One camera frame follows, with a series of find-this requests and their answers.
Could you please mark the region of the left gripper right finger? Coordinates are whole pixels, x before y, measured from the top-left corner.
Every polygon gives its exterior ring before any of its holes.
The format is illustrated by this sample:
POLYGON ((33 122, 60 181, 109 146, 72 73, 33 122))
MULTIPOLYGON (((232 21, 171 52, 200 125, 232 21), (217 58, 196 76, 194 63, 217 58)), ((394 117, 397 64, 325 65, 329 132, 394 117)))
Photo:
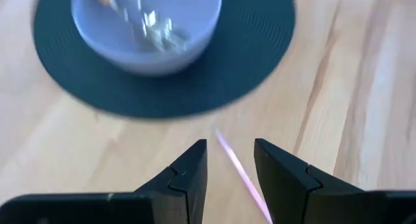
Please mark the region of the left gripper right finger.
POLYGON ((311 203, 310 195, 362 191, 262 138, 254 141, 254 159, 273 224, 336 224, 339 205, 311 203))

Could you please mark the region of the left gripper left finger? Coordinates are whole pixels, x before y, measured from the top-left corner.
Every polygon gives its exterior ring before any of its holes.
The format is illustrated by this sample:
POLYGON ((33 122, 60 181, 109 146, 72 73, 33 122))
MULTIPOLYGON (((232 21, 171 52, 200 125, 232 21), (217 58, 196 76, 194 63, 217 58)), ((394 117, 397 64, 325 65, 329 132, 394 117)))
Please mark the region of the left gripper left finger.
POLYGON ((207 190, 207 140, 196 141, 136 190, 148 200, 138 224, 202 224, 207 190))

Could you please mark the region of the pink drinking straw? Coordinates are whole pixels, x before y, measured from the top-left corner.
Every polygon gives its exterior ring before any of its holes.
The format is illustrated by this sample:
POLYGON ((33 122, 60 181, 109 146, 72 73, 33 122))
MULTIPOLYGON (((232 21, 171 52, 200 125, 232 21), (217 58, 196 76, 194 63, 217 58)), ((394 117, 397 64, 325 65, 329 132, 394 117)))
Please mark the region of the pink drinking straw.
POLYGON ((236 154, 232 150, 231 146, 227 143, 225 138, 222 136, 219 130, 215 130, 216 137, 218 139, 218 142, 222 146, 223 150, 226 152, 228 158, 231 160, 232 164, 234 165, 235 169, 237 170, 240 178, 242 179, 245 187, 249 191, 250 195, 254 199, 256 205, 262 211, 264 217, 268 221, 268 224, 273 224, 272 218, 270 215, 270 212, 268 210, 268 207, 264 201, 264 199, 261 197, 259 191, 255 187, 254 183, 251 181, 250 176, 245 171, 244 167, 242 166, 240 160, 237 158, 236 154))

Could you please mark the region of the lavender bowl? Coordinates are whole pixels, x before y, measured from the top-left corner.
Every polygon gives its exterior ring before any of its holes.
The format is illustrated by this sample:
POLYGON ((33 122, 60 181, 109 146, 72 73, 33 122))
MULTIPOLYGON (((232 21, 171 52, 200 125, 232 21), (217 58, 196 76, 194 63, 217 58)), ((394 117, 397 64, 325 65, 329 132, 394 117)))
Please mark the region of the lavender bowl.
POLYGON ((143 51, 130 26, 99 0, 71 0, 73 20, 81 38, 96 53, 121 69, 139 75, 176 73, 197 60, 216 29, 222 0, 145 0, 160 15, 187 32, 187 50, 143 51))

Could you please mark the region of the round dark woven placemat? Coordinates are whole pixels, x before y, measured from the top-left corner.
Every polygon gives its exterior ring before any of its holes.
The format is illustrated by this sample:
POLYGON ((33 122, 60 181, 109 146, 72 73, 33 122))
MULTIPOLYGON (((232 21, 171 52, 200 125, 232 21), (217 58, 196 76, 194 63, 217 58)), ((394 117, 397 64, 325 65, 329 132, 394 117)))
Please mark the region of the round dark woven placemat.
POLYGON ((174 118, 225 106, 258 87, 293 37, 294 0, 223 0, 203 55, 160 78, 123 71, 87 46, 70 0, 39 0, 32 23, 38 57, 51 78, 86 104, 134 118, 174 118))

